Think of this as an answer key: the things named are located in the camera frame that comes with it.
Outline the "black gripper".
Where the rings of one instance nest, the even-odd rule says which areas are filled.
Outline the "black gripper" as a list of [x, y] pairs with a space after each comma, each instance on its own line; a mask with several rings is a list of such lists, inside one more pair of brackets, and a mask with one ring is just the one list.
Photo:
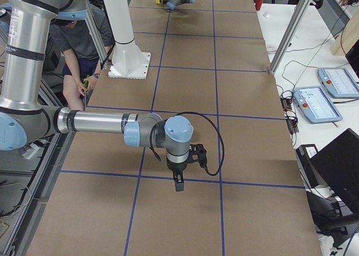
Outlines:
[[184, 191], [184, 179], [183, 179], [183, 171], [187, 168], [187, 163], [184, 162], [172, 162], [170, 159], [166, 159], [167, 167], [169, 170], [173, 171], [173, 180], [175, 184], [176, 192]]

